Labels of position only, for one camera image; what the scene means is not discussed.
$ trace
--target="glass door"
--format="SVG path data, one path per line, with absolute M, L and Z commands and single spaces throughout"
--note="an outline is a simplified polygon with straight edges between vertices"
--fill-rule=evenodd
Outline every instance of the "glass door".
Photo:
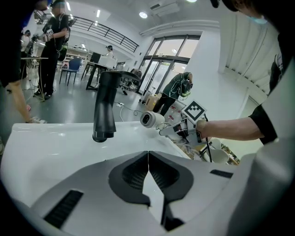
M 148 63 L 144 64 L 141 68 L 142 68 L 142 74 L 144 75 L 144 72 L 146 71 L 147 69 L 147 66 L 148 66 Z M 142 84 L 139 88 L 139 93 L 143 94 L 144 90 L 146 89 L 147 87 L 147 84 L 148 82 L 150 81 L 151 77 L 153 76 L 153 74 L 155 73 L 157 67 L 159 65 L 159 61 L 152 61 L 143 81 L 142 81 Z
M 169 70 L 169 73 L 167 74 L 166 78 L 163 80 L 159 88 L 159 91 L 163 92 L 164 88 L 171 81 L 171 79 L 173 79 L 176 75 L 180 73 L 184 73 L 186 66 L 186 64 L 175 62 L 171 67 L 171 70 Z
M 158 91 L 159 85 L 164 79 L 164 76 L 167 73 L 170 64 L 171 64 L 170 62 L 163 62 L 163 61 L 160 62 L 159 67 L 155 75 L 153 76 L 153 80 L 149 86 L 149 91 L 152 92 L 152 95 L 155 95 L 156 92 Z

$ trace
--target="person in green jacket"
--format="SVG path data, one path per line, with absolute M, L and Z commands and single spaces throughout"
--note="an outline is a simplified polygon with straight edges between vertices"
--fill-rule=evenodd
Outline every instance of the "person in green jacket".
M 160 100 L 156 103 L 155 107 L 153 108 L 153 112 L 157 113 L 160 108 L 163 106 L 161 110 L 161 115 L 164 116 L 169 107 L 175 102 L 175 100 L 178 100 L 179 97 L 179 88 L 181 86 L 182 80 L 189 80 L 190 84 L 193 83 L 193 75 L 190 72 L 180 73 L 176 75 L 169 84 L 166 85 L 166 87 L 163 90 L 162 97 Z

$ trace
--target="gray floor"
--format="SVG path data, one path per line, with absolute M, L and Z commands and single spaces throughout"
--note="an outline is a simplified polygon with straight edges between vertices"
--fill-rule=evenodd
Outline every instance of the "gray floor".
M 60 74 L 55 74 L 54 88 L 55 92 L 51 99 L 45 102 L 38 102 L 37 98 L 31 98 L 28 104 L 31 106 L 31 115 L 45 119 L 52 124 L 65 123 L 92 123 L 94 118 L 94 105 L 96 99 L 96 91 L 86 90 L 88 76 L 81 80 L 81 75 L 77 74 L 75 85 L 73 85 L 74 75 L 71 76 L 69 86 L 65 84 L 65 73 L 62 76 L 59 85 Z M 23 81 L 24 89 L 28 89 L 29 82 Z M 24 90 L 25 98 L 28 99 L 32 95 L 31 90 Z M 130 109 L 144 111 L 145 107 L 139 103 L 140 96 L 134 92 L 128 91 L 128 96 L 122 93 L 118 88 L 115 101 L 122 102 Z M 23 119 L 15 109 L 12 95 L 8 94 L 3 87 L 0 87 L 0 136 L 6 144 L 11 128 L 15 123 L 23 123 Z M 113 112 L 116 122 L 121 122 L 121 108 L 114 105 Z M 124 121 L 139 121 L 140 113 L 134 116 L 133 111 L 126 108 L 122 110 L 122 118 Z

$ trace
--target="computer monitor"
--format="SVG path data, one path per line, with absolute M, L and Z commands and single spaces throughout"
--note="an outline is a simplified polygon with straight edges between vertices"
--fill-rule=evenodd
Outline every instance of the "computer monitor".
M 98 63 L 100 60 L 100 54 L 98 53 L 93 53 L 90 59 L 90 62 Z

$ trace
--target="window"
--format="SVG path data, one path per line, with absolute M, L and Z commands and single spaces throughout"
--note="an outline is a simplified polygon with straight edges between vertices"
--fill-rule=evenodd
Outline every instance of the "window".
M 199 40 L 187 39 L 178 56 L 191 58 Z
M 157 50 L 157 48 L 158 48 L 160 42 L 161 42 L 161 41 L 156 41 L 156 42 L 154 43 L 154 45 L 153 45 L 151 51 L 149 51 L 149 54 L 148 54 L 149 56 L 152 56 L 152 55 L 155 53 L 155 51 Z
M 143 58 L 140 67 L 141 85 L 136 92 L 142 94 L 146 89 L 152 94 L 157 94 L 163 91 L 175 75 L 184 73 L 199 39 L 198 35 L 176 35 L 155 39 Z
M 156 55 L 175 56 L 184 39 L 164 40 Z

